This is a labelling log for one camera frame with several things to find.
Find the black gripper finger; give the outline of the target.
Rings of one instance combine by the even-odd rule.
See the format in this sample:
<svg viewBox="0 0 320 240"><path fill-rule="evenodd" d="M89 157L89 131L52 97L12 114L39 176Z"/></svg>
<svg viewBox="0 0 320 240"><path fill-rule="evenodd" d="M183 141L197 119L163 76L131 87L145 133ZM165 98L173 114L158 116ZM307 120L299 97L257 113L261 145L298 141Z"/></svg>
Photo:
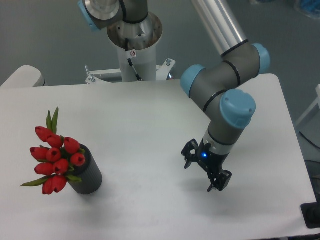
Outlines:
<svg viewBox="0 0 320 240"><path fill-rule="evenodd" d="M197 163L199 158L197 156L198 143L195 139L190 140L186 143L184 148L181 151L181 155L184 156L185 165L184 169L187 169L191 166L192 163Z"/></svg>
<svg viewBox="0 0 320 240"><path fill-rule="evenodd" d="M228 170L220 169L218 172L208 172L208 178L210 180L210 186L207 189L207 192L210 192L212 189L223 191L229 184L232 177L232 173Z"/></svg>

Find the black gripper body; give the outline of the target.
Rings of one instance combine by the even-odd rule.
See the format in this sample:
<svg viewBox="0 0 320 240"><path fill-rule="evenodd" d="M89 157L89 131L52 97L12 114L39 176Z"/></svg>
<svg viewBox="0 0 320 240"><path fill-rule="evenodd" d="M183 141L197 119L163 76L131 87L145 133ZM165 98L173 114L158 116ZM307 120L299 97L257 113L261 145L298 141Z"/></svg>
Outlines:
<svg viewBox="0 0 320 240"><path fill-rule="evenodd" d="M213 153L209 151L207 147L205 147L203 141L201 141L200 144L195 141L195 145L197 147L195 149L197 163L206 171L209 178L229 177L229 171L222 169L222 165L229 153L223 155Z"/></svg>

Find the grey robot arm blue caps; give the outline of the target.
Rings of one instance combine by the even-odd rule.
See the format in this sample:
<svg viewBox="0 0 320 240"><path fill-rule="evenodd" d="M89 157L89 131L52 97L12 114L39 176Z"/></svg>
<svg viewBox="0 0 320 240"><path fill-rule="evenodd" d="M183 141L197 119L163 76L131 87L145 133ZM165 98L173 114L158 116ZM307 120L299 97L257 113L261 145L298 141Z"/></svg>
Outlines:
<svg viewBox="0 0 320 240"><path fill-rule="evenodd" d="M185 94L210 119L201 142L189 141L181 153L186 167L197 163L207 173L210 190L222 191L232 177L222 165L256 111L254 99L239 87L265 73L271 59L261 44L249 43L226 1L195 0L193 6L222 62L212 69L193 65L181 76ZM159 77L155 46L163 28L146 0L80 0L78 7L92 30L107 30L123 82Z"/></svg>

